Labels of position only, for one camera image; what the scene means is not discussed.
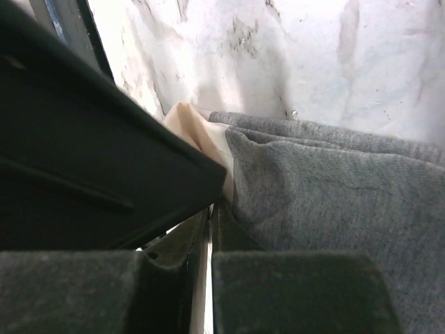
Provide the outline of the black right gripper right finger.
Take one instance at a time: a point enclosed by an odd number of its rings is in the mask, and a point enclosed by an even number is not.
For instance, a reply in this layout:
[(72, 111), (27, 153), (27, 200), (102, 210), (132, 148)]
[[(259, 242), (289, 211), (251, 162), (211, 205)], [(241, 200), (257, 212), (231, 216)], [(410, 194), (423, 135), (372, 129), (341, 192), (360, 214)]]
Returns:
[(211, 259), (216, 333), (399, 333), (376, 265), (344, 251), (267, 251), (213, 208)]

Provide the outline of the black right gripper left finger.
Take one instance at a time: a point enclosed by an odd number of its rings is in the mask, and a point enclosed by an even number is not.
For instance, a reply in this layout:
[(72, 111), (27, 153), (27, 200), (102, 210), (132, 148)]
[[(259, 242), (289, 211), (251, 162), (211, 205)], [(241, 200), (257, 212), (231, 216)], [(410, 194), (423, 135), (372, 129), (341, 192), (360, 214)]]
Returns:
[(203, 211), (144, 251), (1, 254), (2, 333), (202, 333)]

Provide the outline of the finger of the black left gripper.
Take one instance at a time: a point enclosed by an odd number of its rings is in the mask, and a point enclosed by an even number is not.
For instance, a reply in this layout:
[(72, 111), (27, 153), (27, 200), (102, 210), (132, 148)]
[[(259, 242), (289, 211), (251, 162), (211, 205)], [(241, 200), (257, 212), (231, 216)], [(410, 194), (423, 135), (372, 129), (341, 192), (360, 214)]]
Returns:
[(225, 175), (1, 2), (2, 249), (135, 248), (217, 200)]

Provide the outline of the grey cream underwear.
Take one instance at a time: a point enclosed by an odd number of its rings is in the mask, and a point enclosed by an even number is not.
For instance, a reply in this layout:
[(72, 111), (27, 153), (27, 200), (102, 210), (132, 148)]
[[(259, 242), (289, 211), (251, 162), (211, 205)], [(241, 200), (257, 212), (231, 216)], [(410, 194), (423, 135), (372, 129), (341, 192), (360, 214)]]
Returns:
[(280, 250), (363, 251), (406, 333), (444, 332), (444, 151), (315, 122), (171, 108), (164, 125), (227, 169), (235, 220)]

